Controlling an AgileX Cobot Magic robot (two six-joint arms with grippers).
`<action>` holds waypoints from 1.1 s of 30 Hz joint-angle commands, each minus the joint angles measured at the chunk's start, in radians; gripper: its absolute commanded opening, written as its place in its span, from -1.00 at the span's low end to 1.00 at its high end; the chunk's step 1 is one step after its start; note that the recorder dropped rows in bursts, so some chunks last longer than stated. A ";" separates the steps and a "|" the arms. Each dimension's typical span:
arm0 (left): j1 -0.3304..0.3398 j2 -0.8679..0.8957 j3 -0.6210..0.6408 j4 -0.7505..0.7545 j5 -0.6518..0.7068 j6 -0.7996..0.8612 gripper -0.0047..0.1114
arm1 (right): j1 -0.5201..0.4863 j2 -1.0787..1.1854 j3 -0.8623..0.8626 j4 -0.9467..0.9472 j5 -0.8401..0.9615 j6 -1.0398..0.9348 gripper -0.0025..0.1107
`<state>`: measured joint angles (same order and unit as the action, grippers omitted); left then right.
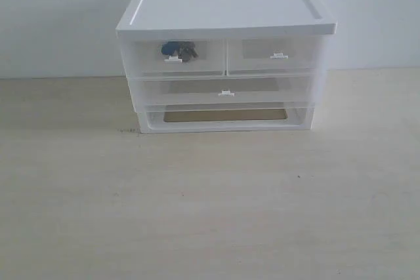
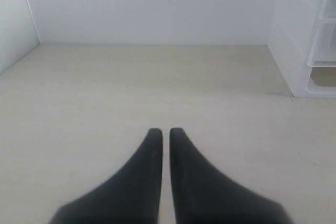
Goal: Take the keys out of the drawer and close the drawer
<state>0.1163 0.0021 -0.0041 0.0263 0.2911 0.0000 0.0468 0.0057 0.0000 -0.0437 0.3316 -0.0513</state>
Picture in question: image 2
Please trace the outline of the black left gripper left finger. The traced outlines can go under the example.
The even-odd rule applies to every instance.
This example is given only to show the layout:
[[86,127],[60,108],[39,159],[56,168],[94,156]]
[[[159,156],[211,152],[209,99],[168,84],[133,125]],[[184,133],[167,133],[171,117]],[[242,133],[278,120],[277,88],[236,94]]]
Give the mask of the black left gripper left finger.
[[60,207],[50,223],[158,223],[163,134],[149,129],[131,158],[106,182]]

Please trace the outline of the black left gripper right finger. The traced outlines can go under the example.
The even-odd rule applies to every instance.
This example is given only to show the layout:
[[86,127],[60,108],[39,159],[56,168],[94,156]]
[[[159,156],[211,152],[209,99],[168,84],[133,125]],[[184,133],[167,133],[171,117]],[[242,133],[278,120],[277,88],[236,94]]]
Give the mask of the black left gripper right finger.
[[221,173],[182,128],[170,130],[170,177],[177,223],[289,223],[282,205]]

